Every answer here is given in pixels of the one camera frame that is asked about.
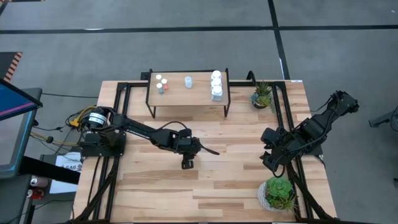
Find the white pot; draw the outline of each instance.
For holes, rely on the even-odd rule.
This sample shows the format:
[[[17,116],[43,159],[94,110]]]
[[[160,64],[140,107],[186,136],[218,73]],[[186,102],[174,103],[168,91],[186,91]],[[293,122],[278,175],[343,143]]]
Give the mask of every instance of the white pot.
[[[259,199],[260,205],[265,208],[266,210],[273,211],[273,212],[283,212],[284,209],[273,208],[269,204],[266,199],[266,190],[267,190],[267,182],[264,182],[260,185],[259,190],[257,191],[257,198]]]

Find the potted plant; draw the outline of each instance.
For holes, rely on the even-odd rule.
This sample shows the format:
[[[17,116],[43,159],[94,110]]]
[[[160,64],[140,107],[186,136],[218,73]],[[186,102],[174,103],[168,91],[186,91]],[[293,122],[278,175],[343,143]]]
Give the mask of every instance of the potted plant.
[[[294,190],[289,180],[273,177],[259,187],[260,204],[270,211],[291,210],[294,207]]]
[[[271,100],[271,88],[266,82],[260,82],[256,86],[256,91],[251,95],[251,102],[253,106],[257,109],[264,109],[269,106],[272,102]]]

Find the yellow cable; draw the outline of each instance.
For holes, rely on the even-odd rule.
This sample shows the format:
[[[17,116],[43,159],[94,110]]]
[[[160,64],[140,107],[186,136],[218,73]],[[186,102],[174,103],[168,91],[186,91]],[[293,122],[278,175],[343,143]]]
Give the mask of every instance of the yellow cable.
[[[37,133],[34,133],[34,132],[31,132],[31,135],[33,135],[33,136],[35,136],[37,138],[41,138],[44,141],[47,141],[47,139],[48,139],[48,137],[45,137],[45,136],[43,136],[41,134],[37,134]],[[61,142],[61,141],[52,141],[52,142],[57,143],[57,144],[62,144],[64,146],[77,146],[77,144],[75,142]]]
[[[89,107],[85,108],[84,110],[82,110],[80,112],[79,116],[77,116],[77,118],[73,119],[73,121],[70,121],[69,124],[72,125],[73,127],[78,128],[83,114],[86,113],[86,111],[88,111],[89,109],[94,109],[94,108],[96,108],[96,106],[89,106]]]

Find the circular motor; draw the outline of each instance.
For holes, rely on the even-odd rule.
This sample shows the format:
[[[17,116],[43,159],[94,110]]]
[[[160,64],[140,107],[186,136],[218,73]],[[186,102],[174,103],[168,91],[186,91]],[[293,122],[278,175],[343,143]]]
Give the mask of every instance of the circular motor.
[[[88,117],[90,127],[102,128],[106,122],[107,112],[101,108],[95,108]]]

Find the wooden table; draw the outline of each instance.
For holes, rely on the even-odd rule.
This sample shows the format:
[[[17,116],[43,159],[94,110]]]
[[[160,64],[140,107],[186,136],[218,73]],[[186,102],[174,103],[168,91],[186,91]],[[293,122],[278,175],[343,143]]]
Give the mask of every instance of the wooden table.
[[[212,72],[153,72],[149,77],[146,103],[153,118],[158,106],[224,106],[224,116],[227,117],[229,104],[228,72],[221,72],[223,97],[221,101],[211,100],[211,74]],[[156,84],[156,75],[167,79],[169,86],[163,94],[159,94]],[[192,88],[185,87],[185,77],[192,78]]]
[[[113,106],[116,85],[113,81],[103,82],[99,106]],[[297,125],[311,115],[304,85],[286,81],[286,86]],[[145,106],[146,88],[132,88],[129,118],[154,128],[167,121],[183,121],[206,147],[221,155],[201,151],[194,160],[194,169],[181,170],[181,155],[161,151],[148,140],[128,134],[125,155],[119,165],[111,222],[294,221],[293,212],[270,212],[257,200],[257,188],[272,177],[259,159],[264,153],[260,137],[266,128],[276,129],[278,123],[272,108],[258,110],[251,105],[249,96],[253,91],[254,87],[231,87],[232,103],[227,118],[217,106],[185,106],[183,109],[173,106],[159,108],[154,120]],[[282,97],[279,99],[285,111]],[[172,124],[169,128],[179,130],[180,126]],[[83,164],[74,203],[76,215],[86,206],[96,160],[91,157]],[[314,156],[303,156],[302,160],[309,191],[326,212],[335,216],[322,163]],[[97,190],[100,168],[93,193]],[[297,194],[304,217],[301,193]],[[100,218],[104,217],[107,196],[107,193],[103,196]]]

